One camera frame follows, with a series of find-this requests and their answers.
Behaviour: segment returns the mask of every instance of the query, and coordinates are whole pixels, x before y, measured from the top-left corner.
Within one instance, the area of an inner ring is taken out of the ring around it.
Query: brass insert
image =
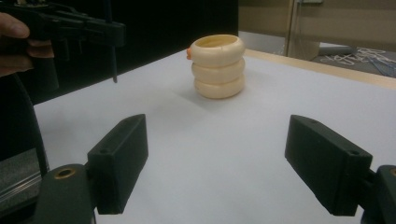
[[[73,168],[64,168],[60,172],[55,175],[55,179],[65,179],[76,173],[76,170]]]
[[[390,169],[390,173],[396,176],[396,168]]]

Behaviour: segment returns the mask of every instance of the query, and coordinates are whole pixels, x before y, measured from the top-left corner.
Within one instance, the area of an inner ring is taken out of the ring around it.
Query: finger
[[[32,47],[43,47],[43,46],[49,46],[49,45],[51,45],[50,40],[33,40],[33,39],[27,39],[27,42],[28,42],[29,45],[32,46]]]
[[[53,58],[52,46],[32,47],[28,46],[26,52],[29,56],[34,58]]]
[[[0,55],[0,77],[32,69],[32,61],[23,55]]]
[[[0,35],[14,38],[26,38],[30,34],[29,28],[21,21],[0,12]]]

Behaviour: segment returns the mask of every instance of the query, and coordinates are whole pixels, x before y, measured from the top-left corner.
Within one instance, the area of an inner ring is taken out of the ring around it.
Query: white tabletop
[[[360,223],[333,217],[284,157],[291,114],[395,164],[396,91],[245,56],[246,87],[200,96],[184,51],[36,105],[49,166],[84,164],[120,120],[147,115],[148,162],[124,214],[98,223]]]

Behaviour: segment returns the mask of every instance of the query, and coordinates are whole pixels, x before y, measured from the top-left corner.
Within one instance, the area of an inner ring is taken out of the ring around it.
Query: stacked rings
[[[210,35],[192,43],[194,87],[204,97],[233,96],[245,86],[245,45],[235,35]]]

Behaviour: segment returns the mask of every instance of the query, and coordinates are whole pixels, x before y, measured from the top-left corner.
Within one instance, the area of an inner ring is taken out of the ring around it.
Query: toy ring stack
[[[204,97],[222,99],[245,86],[245,45],[235,35],[210,35],[200,38],[187,50],[193,64],[194,87]]]

